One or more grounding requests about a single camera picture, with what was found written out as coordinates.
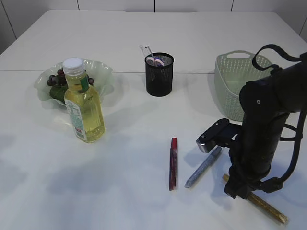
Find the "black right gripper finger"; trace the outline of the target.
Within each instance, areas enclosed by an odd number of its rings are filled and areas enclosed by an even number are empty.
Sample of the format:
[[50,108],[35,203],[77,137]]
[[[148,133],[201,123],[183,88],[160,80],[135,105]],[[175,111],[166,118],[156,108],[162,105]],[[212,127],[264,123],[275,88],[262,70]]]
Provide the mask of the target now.
[[223,179],[226,181],[224,192],[233,199],[235,199],[237,196],[242,199],[247,199],[251,193],[251,188],[240,178],[237,178],[234,175],[229,176],[224,174]]

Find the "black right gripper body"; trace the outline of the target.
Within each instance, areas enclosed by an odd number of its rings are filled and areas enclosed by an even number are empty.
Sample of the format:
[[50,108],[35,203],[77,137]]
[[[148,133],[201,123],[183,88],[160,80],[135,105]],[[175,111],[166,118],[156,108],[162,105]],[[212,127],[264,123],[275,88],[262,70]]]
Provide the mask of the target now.
[[281,113],[268,123],[261,123],[244,115],[242,130],[237,136],[237,164],[229,170],[230,182],[243,186],[268,175],[288,117],[288,113]]

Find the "blue black right robot arm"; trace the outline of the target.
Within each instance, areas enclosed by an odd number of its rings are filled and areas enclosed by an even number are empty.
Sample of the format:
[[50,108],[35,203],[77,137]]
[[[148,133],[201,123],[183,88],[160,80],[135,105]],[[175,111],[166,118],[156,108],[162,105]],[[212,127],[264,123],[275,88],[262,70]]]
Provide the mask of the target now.
[[[307,116],[307,60],[274,68],[270,76],[248,81],[239,94],[244,111],[242,128],[229,150],[232,166],[224,192],[246,199],[249,193],[282,189],[299,156]],[[280,177],[262,181],[271,169],[279,141],[294,142],[290,165]]]

